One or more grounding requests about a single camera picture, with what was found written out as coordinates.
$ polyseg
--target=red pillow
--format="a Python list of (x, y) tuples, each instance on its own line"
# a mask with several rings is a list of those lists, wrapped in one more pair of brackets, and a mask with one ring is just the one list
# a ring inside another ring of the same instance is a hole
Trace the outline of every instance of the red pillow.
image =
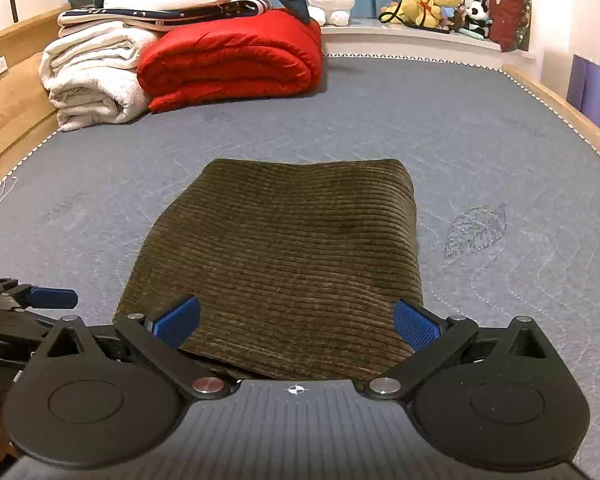
[(489, 39), (500, 45), (503, 52), (515, 50), (518, 44), (518, 28), (526, 26), (528, 0), (489, 0), (489, 17), (493, 24)]

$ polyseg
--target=white plush toy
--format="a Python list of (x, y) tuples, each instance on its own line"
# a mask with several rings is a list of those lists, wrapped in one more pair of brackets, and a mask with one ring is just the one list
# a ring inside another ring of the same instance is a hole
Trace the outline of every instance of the white plush toy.
[(320, 25), (344, 27), (356, 0), (309, 0), (309, 16)]

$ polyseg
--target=black strap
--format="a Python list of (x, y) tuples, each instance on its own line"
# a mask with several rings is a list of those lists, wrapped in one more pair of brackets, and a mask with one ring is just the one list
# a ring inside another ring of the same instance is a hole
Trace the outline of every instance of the black strap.
[(400, 6), (402, 5), (402, 2), (404, 0), (400, 0), (398, 2), (398, 5), (395, 6), (395, 9), (393, 12), (389, 12), (388, 10), (386, 10), (385, 12), (382, 12), (380, 14), (380, 16), (378, 16), (378, 20), (381, 23), (389, 23), (392, 19), (396, 19), (398, 20), (400, 23), (402, 23), (405, 27), (409, 27), (409, 28), (421, 28), (423, 30), (432, 30), (433, 32), (442, 32), (442, 34), (449, 34), (450, 31), (449, 30), (443, 30), (441, 28), (429, 28), (429, 27), (425, 27), (424, 26), (424, 20), (427, 17), (427, 9), (424, 10), (424, 13), (422, 14), (422, 20), (420, 21), (419, 24), (413, 24), (413, 23), (407, 23), (405, 22), (400, 16), (398, 16), (398, 11), (400, 10)]

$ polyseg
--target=wooden bed frame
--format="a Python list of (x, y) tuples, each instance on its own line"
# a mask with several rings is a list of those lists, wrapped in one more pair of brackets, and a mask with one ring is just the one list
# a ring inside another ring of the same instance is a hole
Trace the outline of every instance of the wooden bed frame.
[[(0, 75), (0, 182), (58, 127), (38, 67), (42, 50), (58, 37), (56, 20), (66, 8), (50, 10), (0, 32), (0, 56), (9, 67)], [(504, 72), (567, 119), (600, 152), (600, 129), (595, 124), (516, 67), (505, 65)]]

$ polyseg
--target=panda plush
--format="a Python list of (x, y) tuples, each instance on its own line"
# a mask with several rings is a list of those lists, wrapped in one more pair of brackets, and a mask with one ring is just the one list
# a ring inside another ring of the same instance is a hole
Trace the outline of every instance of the panda plush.
[(483, 38), (489, 35), (489, 25), (493, 20), (489, 19), (489, 9), (484, 2), (473, 2), (464, 10), (466, 15), (466, 28), (474, 34), (479, 34)]

